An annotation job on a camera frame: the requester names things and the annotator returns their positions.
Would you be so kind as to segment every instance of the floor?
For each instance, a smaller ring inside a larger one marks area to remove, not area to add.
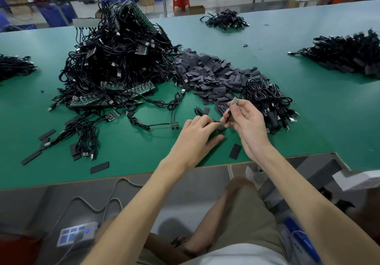
[[[261,3],[261,0],[256,0],[256,3],[252,3],[253,0],[190,0],[192,6],[203,5],[206,8],[207,13],[215,13],[230,8],[238,13],[261,11],[261,10],[273,10],[286,8],[287,0],[265,0]],[[97,3],[84,4],[83,2],[72,2],[73,7],[80,18],[94,18],[95,12],[98,10]],[[153,6],[144,7],[138,3],[141,10],[148,16],[148,18],[164,18],[163,2],[155,2]],[[188,15],[188,8],[185,12],[182,12],[179,8],[173,11],[173,0],[166,0],[166,7],[168,11],[168,17]],[[48,27],[45,19],[40,12],[33,8],[32,10],[26,10],[24,13],[13,17],[7,14],[7,18],[12,25],[23,24],[36,24],[38,28]]]

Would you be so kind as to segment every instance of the power outlet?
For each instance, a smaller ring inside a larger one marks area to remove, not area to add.
[[[95,238],[95,232],[98,228],[97,222],[91,222],[86,224],[81,224],[61,230],[59,235],[57,247],[67,246],[74,243],[75,236],[78,232],[83,231],[83,238],[78,240],[77,243],[82,243],[84,241],[90,241]]]

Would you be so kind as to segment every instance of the green table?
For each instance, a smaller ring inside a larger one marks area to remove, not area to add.
[[[376,158],[380,150],[376,127],[380,118],[380,83],[361,75],[327,71],[309,60],[287,56],[287,52],[310,46],[312,38],[319,35],[346,35],[368,28],[380,31],[375,17],[379,5],[379,1],[368,1],[246,13],[242,16],[251,26],[227,33],[207,27],[198,16],[153,22],[163,26],[173,44],[219,56],[241,69],[259,67],[294,99],[292,108],[300,113],[298,122],[291,124],[290,132],[281,130],[270,136],[284,156],[337,152],[351,169],[360,171],[377,169],[380,163]],[[74,49],[75,34],[73,27],[0,34],[2,54],[29,55],[39,66],[30,76],[0,84],[0,189],[152,172],[179,134],[179,130],[164,126],[148,132],[121,116],[111,123],[99,124],[101,148],[96,160],[81,158],[74,162],[69,145],[77,138],[72,137],[22,166],[20,161],[39,148],[40,135],[53,128],[63,130],[64,122],[75,116],[64,106],[47,111],[50,100],[58,94],[55,87],[62,86],[57,76],[68,52]],[[154,98],[170,101],[176,91],[179,88],[173,83],[161,84]],[[176,121],[182,125],[192,119],[196,105],[204,107],[198,96],[187,93],[176,111]],[[170,119],[168,110],[152,104],[141,106],[135,116],[141,123],[165,123]],[[214,109],[210,116],[219,118]],[[240,140],[231,130],[226,130],[225,136],[226,142],[201,166],[249,160],[243,151],[236,161],[229,158],[233,145],[240,144]],[[106,161],[110,168],[90,175],[90,167]]]

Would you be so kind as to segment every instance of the person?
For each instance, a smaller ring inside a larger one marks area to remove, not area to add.
[[[259,110],[247,100],[238,100],[238,104],[232,105],[230,109],[234,121],[227,122],[225,126],[238,132],[247,156],[273,181],[297,216],[323,264],[378,264],[378,245],[307,182],[272,146]],[[228,117],[228,112],[225,112],[221,123],[226,122]],[[172,253],[168,253],[170,249],[164,248],[162,253],[170,256],[171,260],[161,263],[160,260],[144,260],[142,255],[146,248],[142,249],[151,246],[152,240],[157,238],[150,234],[150,229],[172,187],[223,139],[223,136],[217,135],[209,140],[210,134],[220,125],[207,115],[196,116],[185,122],[169,154],[105,230],[82,262],[83,265],[136,262],[171,265],[183,262],[183,256],[179,256],[180,252],[176,248],[172,248]],[[207,245],[209,248],[206,254],[196,258],[187,255],[186,265],[287,264],[274,216],[266,210],[248,180],[232,180],[226,193],[197,228],[194,237],[198,238],[200,247]],[[195,241],[195,246],[190,248],[197,251],[200,248],[196,248]],[[160,256],[159,248],[156,248],[156,254],[157,259],[165,258]]]

